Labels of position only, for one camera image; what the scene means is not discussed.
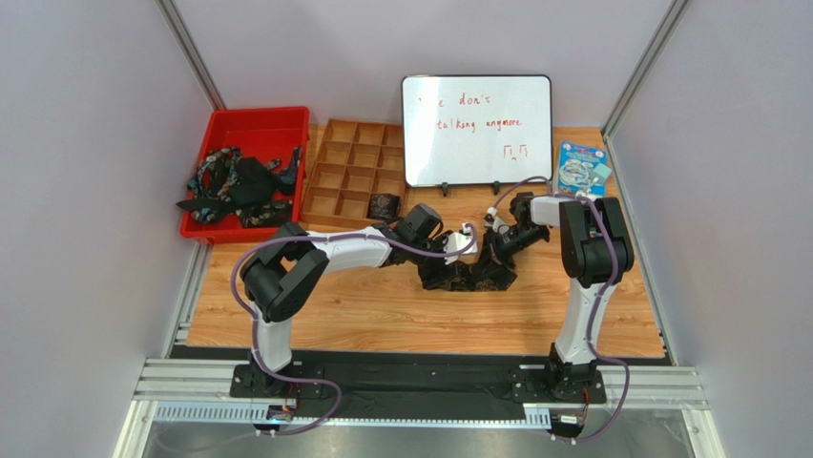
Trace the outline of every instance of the cable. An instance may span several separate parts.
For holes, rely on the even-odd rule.
[[[443,222],[441,221],[440,226],[438,226],[438,230],[435,231],[434,234],[432,234],[432,238],[434,239],[434,238],[438,237],[439,235],[443,234],[443,230],[444,230]]]
[[[595,356],[596,359],[603,361],[605,363],[610,364],[617,364],[624,368],[624,389],[621,391],[621,397],[618,398],[618,404],[615,406],[615,411],[613,415],[610,416],[610,420],[604,424],[598,431],[594,432],[593,434],[582,437],[582,438],[565,438],[565,437],[556,437],[551,436],[554,440],[558,440],[560,442],[564,442],[565,444],[586,444],[588,442],[594,441],[601,437],[604,432],[607,431],[614,423],[615,420],[618,419],[618,415],[621,414],[621,408],[624,406],[624,401],[627,399],[627,393],[630,391],[630,367],[624,363],[623,361],[617,358],[611,358],[609,356],[602,356],[598,353],[598,350],[595,349],[595,345],[593,345],[593,326],[595,325],[595,315],[598,313],[598,307],[601,304],[601,300],[604,297],[604,293],[607,289],[615,282],[615,279],[618,278],[618,254],[615,252],[615,247],[613,246],[613,241],[610,239],[609,231],[607,227],[604,225],[604,220],[601,217],[601,214],[598,213],[598,209],[595,208],[595,203],[590,199],[584,196],[569,196],[566,194],[554,194],[556,198],[574,198],[576,200],[582,201],[587,203],[587,206],[590,208],[590,212],[593,214],[593,218],[595,219],[595,223],[598,225],[598,232],[601,234],[601,237],[604,239],[604,243],[607,245],[607,251],[610,253],[610,261],[613,266],[613,270],[610,273],[610,277],[607,281],[598,289],[598,293],[595,295],[595,301],[593,302],[593,308],[590,310],[590,318],[587,322],[587,346],[590,348],[591,353]]]
[[[551,182],[547,178],[542,177],[542,176],[527,177],[527,178],[523,179],[522,181],[520,181],[520,182],[514,184],[513,186],[511,186],[508,189],[508,191],[506,191],[505,193],[503,193],[502,196],[497,198],[497,201],[494,202],[493,207],[497,208],[497,206],[500,204],[500,202],[502,202],[503,199],[506,198],[510,193],[512,193],[516,188],[522,186],[523,184],[528,184],[529,182],[534,181],[535,179],[541,180],[543,183],[547,184],[548,185],[548,194],[553,194],[553,187],[551,185]]]
[[[581,388],[582,392],[584,393],[584,409],[581,412],[581,425],[585,426],[587,424],[587,410],[590,407],[590,393],[587,392],[587,388]]]
[[[340,235],[332,236],[332,237],[331,236],[327,236],[327,237],[293,236],[293,237],[280,237],[278,239],[270,239],[270,240],[264,241],[263,243],[260,243],[258,245],[255,245],[255,246],[251,247],[248,251],[243,253],[242,256],[240,256],[238,261],[235,263],[234,268],[232,269],[232,275],[231,275],[231,278],[229,279],[229,286],[231,288],[232,296],[234,296],[235,301],[237,301],[237,303],[246,312],[248,312],[248,314],[251,316],[251,319],[252,319],[252,330],[251,330],[252,348],[251,348],[251,354],[254,356],[254,359],[255,359],[255,361],[257,361],[257,364],[260,366],[260,369],[262,369],[263,372],[270,375],[271,377],[273,377],[273,378],[275,378],[277,380],[280,380],[282,382],[289,383],[289,384],[320,384],[320,385],[328,385],[328,386],[330,386],[330,387],[332,387],[333,389],[336,390],[336,401],[333,403],[333,406],[323,416],[319,417],[315,421],[313,421],[313,422],[311,422],[311,423],[309,423],[309,424],[307,424],[307,425],[305,425],[303,427],[298,427],[298,428],[295,428],[295,429],[288,429],[288,430],[284,430],[284,431],[279,431],[279,432],[276,433],[276,435],[278,435],[278,436],[291,436],[291,435],[294,435],[294,434],[300,434],[300,433],[309,431],[309,430],[313,429],[314,427],[317,427],[321,422],[323,422],[324,420],[329,418],[331,415],[333,415],[333,413],[336,411],[336,409],[339,408],[339,404],[342,402],[342,389],[336,383],[331,382],[329,380],[325,380],[325,379],[300,379],[300,378],[295,378],[295,377],[286,377],[284,375],[278,374],[277,372],[274,372],[273,370],[271,370],[270,367],[268,367],[268,365],[262,359],[262,355],[260,354],[259,345],[258,345],[259,332],[260,332],[260,327],[259,327],[260,316],[248,303],[246,303],[242,299],[242,297],[240,296],[240,293],[237,290],[237,276],[238,276],[238,273],[240,272],[240,269],[242,268],[242,265],[251,256],[253,256],[255,253],[257,253],[258,251],[260,251],[263,248],[266,248],[266,247],[269,247],[269,246],[272,246],[272,245],[277,245],[277,244],[280,244],[280,243],[288,243],[288,242],[300,242],[300,241],[329,242],[329,241],[339,241],[339,240],[346,240],[346,239],[373,239],[373,240],[388,243],[391,246],[396,246],[396,247],[404,249],[404,250],[406,250],[406,251],[408,251],[410,253],[414,253],[416,255],[424,256],[424,257],[427,257],[427,258],[449,258],[449,257],[452,257],[452,256],[463,255],[472,246],[474,246],[475,243],[477,243],[477,228],[474,226],[474,224],[471,224],[469,222],[467,222],[465,225],[471,231],[471,240],[463,248],[461,248],[461,249],[459,249],[457,251],[450,252],[450,253],[434,253],[434,252],[419,250],[419,249],[413,248],[413,247],[411,247],[409,245],[405,245],[403,243],[400,243],[399,241],[388,239],[388,238],[383,237],[383,236],[376,236],[374,234],[369,235],[369,234],[365,234],[365,233],[349,233],[349,234],[340,234]]]
[[[568,186],[581,187],[587,183],[590,177],[590,169],[580,160],[568,159],[559,167],[559,179]]]
[[[248,312],[248,314],[251,315],[252,318],[256,318],[257,313],[254,311],[253,308],[251,308],[251,306],[248,303],[246,303],[246,301],[244,301],[242,299],[242,297],[240,296],[240,293],[237,290],[237,276],[240,273],[240,268],[242,267],[242,265],[252,255],[257,253],[261,249],[267,248],[269,246],[273,246],[273,245],[276,245],[276,244],[279,244],[279,243],[288,243],[288,242],[291,242],[291,241],[294,241],[294,242],[298,242],[298,241],[328,242],[328,241],[339,241],[339,240],[346,240],[346,239],[371,239],[371,240],[377,240],[377,241],[382,241],[384,243],[388,243],[391,246],[395,246],[395,247],[401,248],[403,250],[407,250],[408,252],[416,254],[416,255],[421,255],[421,256],[424,256],[424,257],[427,257],[427,258],[442,259],[442,258],[451,258],[453,256],[464,255],[472,246],[474,246],[477,243],[477,228],[474,227],[474,224],[471,224],[470,222],[467,222],[464,225],[466,225],[471,231],[471,240],[463,248],[461,248],[461,249],[459,249],[457,251],[450,252],[450,253],[434,253],[434,252],[431,252],[431,251],[419,250],[419,249],[413,248],[413,247],[411,247],[409,245],[405,245],[403,243],[400,243],[399,241],[388,239],[388,238],[386,238],[384,236],[369,235],[369,234],[358,233],[358,232],[351,232],[349,234],[339,234],[337,236],[327,236],[327,237],[320,237],[320,236],[292,236],[292,237],[280,237],[278,239],[269,239],[269,240],[264,241],[263,243],[260,243],[258,245],[255,245],[255,246],[251,247],[248,251],[243,253],[242,256],[240,256],[238,261],[235,263],[235,266],[232,269],[232,276],[231,276],[231,279],[229,281],[229,285],[230,285],[231,290],[232,290],[232,296],[235,298],[235,301],[237,301],[237,303],[240,305],[240,307],[242,307],[243,310]]]
[[[156,437],[153,438],[153,444],[155,444],[156,446],[158,446],[158,448],[160,448],[162,450],[169,451],[170,453],[182,453],[182,454],[186,454],[186,455],[191,455],[193,453],[202,453],[204,451],[211,451],[211,450],[214,450],[215,448],[223,447],[223,446],[235,443],[237,441],[241,441],[243,439],[250,439],[252,437],[257,437],[257,436],[258,436],[257,432],[249,432],[249,433],[246,433],[246,434],[241,434],[240,436],[235,436],[235,437],[232,437],[230,439],[226,439],[226,440],[217,442],[217,443],[212,444],[210,446],[204,446],[204,447],[198,447],[198,448],[174,448],[174,447],[169,447],[166,444],[164,444],[163,442],[161,442],[160,434],[158,434]]]

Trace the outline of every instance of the gray wall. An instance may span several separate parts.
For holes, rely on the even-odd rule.
[[[615,136],[728,456],[810,456],[813,2],[694,2]]]
[[[546,73],[553,122],[597,126],[669,0],[177,0],[229,108],[401,120],[416,73]]]
[[[110,456],[211,112],[149,0],[0,4],[0,455]]]

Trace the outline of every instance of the metal frame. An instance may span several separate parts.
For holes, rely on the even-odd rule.
[[[209,259],[212,257],[212,245],[195,244],[195,250],[189,259],[186,268],[186,276],[183,280],[180,294],[176,305],[176,315],[173,319],[172,328],[166,341],[164,342],[162,355],[169,358],[175,345],[186,345],[186,337],[192,327],[192,317],[195,315],[195,307],[198,305],[200,288],[203,286],[203,279],[206,277],[206,270],[209,268]]]
[[[206,97],[209,99],[212,109],[224,110],[226,104],[223,102],[220,92],[218,92],[215,80],[212,79],[212,75],[209,74],[209,71],[206,69],[203,58],[200,57],[200,52],[195,46],[195,42],[192,40],[192,35],[186,28],[186,24],[183,22],[175,0],[156,0],[156,4],[164,15],[164,19],[166,19],[167,25],[175,36],[177,43],[180,45],[183,55],[186,56],[186,61],[189,62],[189,66],[192,67],[192,71],[195,73],[198,83],[200,83],[200,88],[203,89],[203,93],[206,94]]]
[[[624,217],[627,219],[627,226],[630,229],[630,239],[633,241],[633,245],[635,246],[636,250],[636,261],[640,264],[640,272],[641,277],[644,281],[644,286],[646,290],[646,294],[649,297],[649,304],[652,306],[652,313],[653,317],[655,318],[655,325],[657,329],[660,331],[660,342],[663,345],[663,351],[666,353],[667,357],[674,363],[680,364],[679,354],[675,352],[672,348],[672,333],[669,330],[667,324],[662,319],[663,312],[660,307],[660,295],[657,292],[657,286],[652,280],[652,277],[649,274],[649,258],[647,256],[646,248],[643,246],[643,243],[640,242],[641,236],[637,230],[637,223],[636,223],[636,215],[633,213],[632,208],[627,201],[626,196],[627,194],[627,187],[624,184],[624,180],[621,178],[623,175],[618,170],[618,164],[615,162],[615,151],[613,150],[613,142],[611,138],[605,138],[604,146],[607,148],[607,158],[610,160],[610,164],[613,167],[613,174],[615,175],[615,184],[618,186],[618,195],[620,196],[621,206],[624,209]]]
[[[244,361],[149,359],[135,388],[125,426],[119,437],[115,457],[140,457],[144,452],[153,422],[205,422],[275,424],[266,420],[269,405],[283,399],[241,399],[229,397],[234,367]],[[520,365],[521,368],[535,368]],[[617,366],[599,367],[604,376],[608,404],[591,406],[615,408],[624,386],[624,371]],[[709,406],[697,371],[693,367],[632,366],[630,390],[625,408],[681,410],[686,419],[692,446],[698,457],[723,456],[711,421]],[[550,408],[554,405],[523,404],[525,420],[469,421],[415,419],[342,419],[334,418],[325,426],[364,427],[469,427],[544,429],[550,427]],[[580,407],[555,405],[556,408]],[[297,418],[292,425],[315,420]]]
[[[663,51],[663,47],[666,45],[669,37],[672,36],[675,26],[680,21],[680,18],[683,17],[690,3],[692,3],[692,0],[673,0],[672,5],[669,6],[663,19],[661,19],[655,31],[655,35],[653,35],[646,51],[641,55],[640,60],[638,60],[636,69],[627,82],[627,86],[624,87],[624,91],[621,92],[621,97],[615,103],[613,110],[610,112],[610,116],[607,118],[607,122],[605,122],[601,128],[601,134],[604,135],[605,143],[608,137],[612,137],[615,133],[615,129],[617,129],[621,119],[627,113],[627,109],[630,108],[630,104],[635,98],[638,88],[640,88],[646,79],[647,74],[649,74],[649,71],[652,69],[660,52]]]
[[[604,126],[601,128],[601,133],[604,139],[604,144],[607,147],[608,156],[611,159],[613,170],[615,173],[615,182],[618,185],[618,192],[621,195],[621,204],[624,207],[625,215],[629,222],[629,226],[632,230],[632,239],[633,243],[636,246],[637,251],[637,258],[638,261],[641,263],[641,274],[644,279],[644,284],[646,285],[647,294],[649,295],[650,304],[653,307],[653,313],[655,315],[655,320],[658,329],[660,329],[660,337],[663,341],[664,349],[666,350],[667,354],[679,364],[679,352],[676,352],[675,349],[672,347],[672,334],[669,330],[668,324],[663,320],[663,313],[661,310],[661,301],[660,295],[657,292],[657,285],[652,280],[652,277],[649,274],[649,259],[647,257],[646,248],[640,242],[640,234],[637,231],[637,224],[636,224],[636,215],[632,211],[632,208],[627,202],[625,196],[627,196],[627,189],[626,185],[624,184],[624,180],[622,179],[622,171],[619,170],[618,164],[615,161],[615,150],[613,147],[613,136],[620,125],[621,121],[624,118],[624,115],[627,114],[627,111],[630,108],[633,100],[636,97],[638,90],[640,89],[643,82],[646,80],[647,75],[649,74],[650,70],[652,69],[653,65],[657,61],[657,58],[660,56],[661,52],[663,51],[666,43],[669,41],[669,38],[672,36],[672,33],[675,31],[680,19],[683,17],[683,14],[688,9],[689,5],[692,3],[692,0],[673,0],[672,4],[669,6],[669,9],[664,14],[663,19],[661,19],[660,24],[657,27],[655,34],[650,40],[649,45],[647,46],[646,51],[641,58],[638,60],[636,69],[633,71],[630,80],[627,82],[624,91],[621,93],[620,98],[616,102],[615,106],[613,107],[613,111],[610,113],[610,116],[607,119],[607,122],[604,123]]]

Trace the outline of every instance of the black fabric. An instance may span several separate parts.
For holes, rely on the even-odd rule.
[[[237,208],[245,208],[273,198],[277,191],[274,175],[256,157],[244,157],[237,165],[240,181],[229,190]]]
[[[301,151],[298,146],[278,173],[272,170],[280,166],[279,159],[263,165],[255,157],[243,157],[237,147],[210,151],[187,183],[195,198],[176,205],[203,224],[237,214],[243,227],[281,226],[291,220],[293,205],[290,200],[272,199],[277,191],[286,196],[296,193]]]

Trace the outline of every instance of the black mounting plate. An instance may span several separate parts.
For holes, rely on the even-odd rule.
[[[601,372],[595,372],[593,383],[587,388],[590,404],[606,404],[607,392]],[[545,389],[545,368],[513,369],[511,371],[511,395],[516,403],[584,403],[581,391],[572,399],[554,398]]]
[[[300,379],[323,379],[324,368],[315,364],[289,364],[280,371],[280,374]],[[323,396],[321,384],[300,385],[297,389],[300,399],[320,399]],[[288,390],[288,383],[265,374],[258,365],[240,364],[235,366],[229,396],[233,398],[283,398],[288,396]]]

